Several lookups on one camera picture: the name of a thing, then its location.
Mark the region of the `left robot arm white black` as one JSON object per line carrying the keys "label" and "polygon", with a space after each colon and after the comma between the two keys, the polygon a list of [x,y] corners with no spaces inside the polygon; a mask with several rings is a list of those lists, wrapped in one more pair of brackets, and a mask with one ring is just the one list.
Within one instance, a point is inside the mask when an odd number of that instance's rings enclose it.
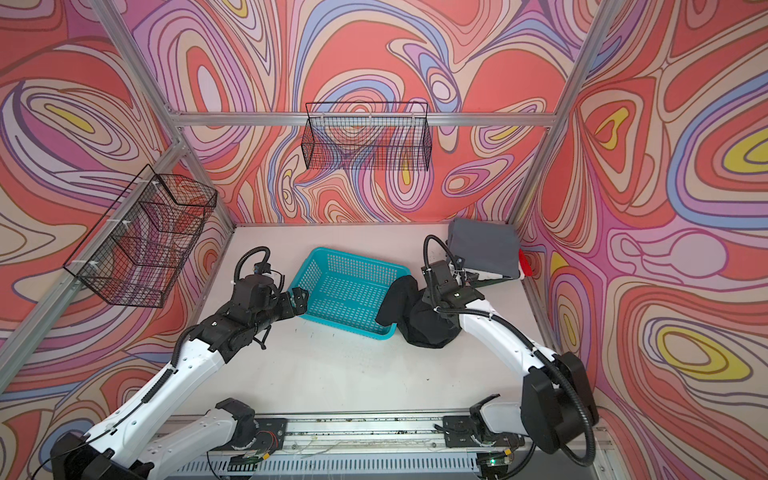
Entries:
{"label": "left robot arm white black", "polygon": [[234,398],[218,402],[200,419],[156,436],[177,408],[242,349],[263,346],[272,325],[303,315],[309,293],[284,288],[266,246],[248,250],[236,263],[230,299],[212,315],[186,328],[169,362],[137,394],[86,433],[65,434],[50,450],[56,479],[165,479],[209,451],[247,451],[269,439],[254,410]]}

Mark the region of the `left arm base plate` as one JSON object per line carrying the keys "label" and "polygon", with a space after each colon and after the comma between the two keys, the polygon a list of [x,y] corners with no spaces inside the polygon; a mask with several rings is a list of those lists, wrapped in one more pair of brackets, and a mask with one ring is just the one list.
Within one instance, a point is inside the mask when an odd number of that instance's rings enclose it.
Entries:
{"label": "left arm base plate", "polygon": [[271,453],[281,450],[287,431],[288,419],[282,417],[256,417],[239,422],[233,438],[213,451],[256,451]]}

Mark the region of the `black t shirt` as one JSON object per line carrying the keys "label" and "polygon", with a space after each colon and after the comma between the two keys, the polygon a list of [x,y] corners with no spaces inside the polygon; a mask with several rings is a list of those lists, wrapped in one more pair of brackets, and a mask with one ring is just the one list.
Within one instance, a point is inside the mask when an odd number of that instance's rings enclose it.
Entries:
{"label": "black t shirt", "polygon": [[412,276],[398,278],[384,296],[375,321],[382,327],[396,326],[413,346],[441,349],[451,343],[461,329],[434,312],[423,300],[424,293]]}

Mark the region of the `teal plastic basket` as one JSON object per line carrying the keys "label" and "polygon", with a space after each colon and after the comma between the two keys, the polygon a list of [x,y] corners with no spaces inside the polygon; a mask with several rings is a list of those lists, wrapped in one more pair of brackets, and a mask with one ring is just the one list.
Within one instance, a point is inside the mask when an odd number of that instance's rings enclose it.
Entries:
{"label": "teal plastic basket", "polygon": [[318,247],[304,260],[291,286],[309,293],[304,319],[387,340],[395,327],[380,325],[376,317],[392,283],[410,274],[402,265]]}

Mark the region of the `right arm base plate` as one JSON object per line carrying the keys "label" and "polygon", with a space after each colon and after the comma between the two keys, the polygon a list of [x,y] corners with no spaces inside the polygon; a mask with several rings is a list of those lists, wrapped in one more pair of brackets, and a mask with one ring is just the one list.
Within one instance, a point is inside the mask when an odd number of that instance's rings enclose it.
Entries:
{"label": "right arm base plate", "polygon": [[443,416],[434,428],[443,435],[448,448],[504,448],[514,451],[525,445],[523,436],[493,433],[469,415]]}

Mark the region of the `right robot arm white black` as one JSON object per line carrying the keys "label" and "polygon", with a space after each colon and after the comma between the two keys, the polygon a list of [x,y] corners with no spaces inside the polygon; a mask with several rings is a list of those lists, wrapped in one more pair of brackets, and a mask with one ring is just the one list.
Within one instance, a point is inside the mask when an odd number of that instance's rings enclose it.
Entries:
{"label": "right robot arm white black", "polygon": [[493,394],[470,407],[475,438],[488,443],[495,435],[523,436],[545,453],[561,451],[578,466],[592,466],[599,414],[581,360],[539,344],[503,318],[469,284],[462,262],[439,237],[425,237],[422,259],[427,305],[479,340],[521,382],[517,401]]}

